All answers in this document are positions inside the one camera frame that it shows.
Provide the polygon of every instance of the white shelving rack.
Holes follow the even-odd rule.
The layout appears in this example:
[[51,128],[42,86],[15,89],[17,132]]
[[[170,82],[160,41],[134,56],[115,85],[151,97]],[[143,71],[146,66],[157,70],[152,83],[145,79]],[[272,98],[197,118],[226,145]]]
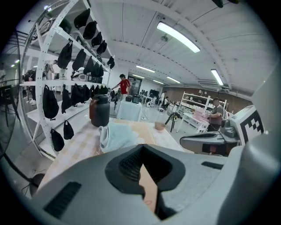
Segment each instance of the white shelving rack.
[[[193,100],[190,100],[190,99],[186,99],[187,96],[203,99],[203,100],[206,101],[206,104],[196,102],[196,101],[193,101]],[[180,115],[183,115],[183,113],[191,112],[196,107],[204,108],[204,111],[206,111],[208,109],[213,109],[213,107],[209,106],[209,102],[212,101],[212,100],[213,99],[211,98],[210,95],[208,97],[205,97],[205,96],[199,96],[199,95],[189,94],[189,93],[184,92],[183,97],[180,101],[178,112],[179,112]],[[227,101],[225,101],[225,102],[220,101],[220,104],[223,105],[223,109],[225,109]]]
[[[79,131],[79,129],[86,124],[87,121],[89,121],[89,116],[88,116],[88,108],[89,108],[89,101],[86,102],[85,104],[78,104],[78,107],[71,107],[68,110],[66,110],[65,114],[61,113],[61,102],[59,102],[59,112],[57,114],[57,116],[55,117],[56,120],[50,121],[49,119],[45,118],[44,116],[44,111],[43,111],[43,89],[45,84],[50,86],[50,87],[56,87],[56,86],[63,86],[64,84],[66,86],[68,85],[87,85],[87,86],[107,86],[106,84],[100,84],[100,83],[91,83],[91,82],[83,82],[83,81],[72,81],[72,80],[43,80],[42,79],[42,74],[44,71],[44,66],[45,66],[45,58],[46,58],[46,54],[48,54],[48,49],[49,49],[49,45],[51,44],[52,41],[56,41],[57,39],[57,35],[63,37],[64,39],[68,40],[68,41],[72,41],[73,47],[78,48],[79,50],[84,49],[84,52],[88,55],[88,56],[92,56],[92,59],[99,63],[100,65],[102,65],[103,69],[107,72],[109,72],[109,76],[110,76],[110,70],[105,67],[101,62],[99,62],[96,57],[90,53],[87,49],[85,49],[85,47],[83,47],[80,43],[78,43],[73,37],[71,37],[68,33],[66,33],[59,25],[62,22],[62,20],[64,19],[64,17],[69,13],[69,11],[73,8],[73,6],[78,2],[78,1],[83,1],[83,3],[85,4],[85,9],[90,8],[87,0],[70,0],[67,3],[65,1],[59,1],[51,6],[49,6],[48,8],[55,8],[55,7],[63,7],[62,11],[59,13],[59,15],[57,16],[56,20],[54,21],[54,23],[52,24],[51,28],[49,29],[49,31],[47,32],[47,34],[44,34],[44,40],[42,38],[42,36],[40,35],[40,31],[39,31],[39,22],[42,20],[42,18],[47,14],[47,10],[48,8],[41,14],[41,16],[38,18],[38,20],[36,21],[35,25],[33,26],[31,33],[29,34],[26,44],[25,44],[25,50],[22,54],[22,58],[21,58],[21,65],[23,64],[24,61],[24,57],[25,54],[28,50],[28,47],[31,43],[31,36],[34,33],[34,31],[37,31],[37,36],[38,36],[38,42],[39,42],[39,46],[40,46],[40,54],[39,54],[39,59],[38,59],[38,64],[37,64],[37,70],[36,70],[36,80],[35,81],[31,81],[31,82],[24,82],[22,84],[20,84],[21,86],[36,86],[36,104],[37,104],[37,109],[33,110],[29,113],[27,113],[24,119],[24,123],[25,125],[28,126],[27,123],[27,119],[26,117],[34,120],[37,125],[35,128],[35,132],[34,135],[30,134],[31,131],[29,130],[29,136],[31,137],[32,141],[35,143],[35,146],[38,148],[38,150],[40,151],[41,154],[45,155],[46,157],[50,158],[51,160],[54,160],[56,158],[57,152],[55,152],[54,148],[53,148],[53,144],[51,141],[51,134],[50,131],[51,129],[55,129],[57,131],[61,131],[63,129],[63,123],[65,120],[68,120],[71,123],[76,124],[76,126],[72,126],[74,132]],[[90,10],[90,17],[92,18],[92,20],[94,21],[94,15],[93,12]],[[45,135],[45,139],[38,145],[35,141],[36,138],[36,134],[38,131],[39,126],[41,125],[44,135]]]

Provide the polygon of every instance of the small bowl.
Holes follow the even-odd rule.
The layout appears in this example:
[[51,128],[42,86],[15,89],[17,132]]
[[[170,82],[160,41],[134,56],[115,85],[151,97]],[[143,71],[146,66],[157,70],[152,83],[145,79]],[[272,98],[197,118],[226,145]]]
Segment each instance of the small bowl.
[[159,130],[159,131],[162,131],[165,129],[166,125],[164,123],[161,123],[161,122],[155,122],[155,129],[156,130]]

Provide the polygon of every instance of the red shirt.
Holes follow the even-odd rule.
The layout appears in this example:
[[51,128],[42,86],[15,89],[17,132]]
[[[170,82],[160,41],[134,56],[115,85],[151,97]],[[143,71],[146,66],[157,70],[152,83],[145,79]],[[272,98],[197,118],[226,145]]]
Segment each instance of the red shirt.
[[127,94],[127,87],[131,86],[130,81],[128,79],[124,79],[121,80],[119,84],[121,87],[121,94]]

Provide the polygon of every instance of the towel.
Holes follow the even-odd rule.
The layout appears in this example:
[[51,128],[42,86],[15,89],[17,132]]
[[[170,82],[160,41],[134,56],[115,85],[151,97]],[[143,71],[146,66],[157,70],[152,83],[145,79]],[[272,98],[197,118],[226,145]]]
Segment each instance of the towel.
[[103,153],[137,144],[132,129],[127,124],[108,123],[108,127],[99,127],[101,133],[100,148]]

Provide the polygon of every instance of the person in red shirt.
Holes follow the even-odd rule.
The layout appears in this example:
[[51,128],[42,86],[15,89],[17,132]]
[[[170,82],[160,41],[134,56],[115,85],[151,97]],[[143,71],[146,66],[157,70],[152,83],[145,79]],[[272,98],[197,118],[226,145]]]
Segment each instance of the person in red shirt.
[[117,88],[118,86],[121,87],[121,101],[127,96],[127,94],[130,92],[131,84],[128,79],[126,79],[124,74],[121,74],[120,76],[121,81],[119,84],[117,84],[113,89]]

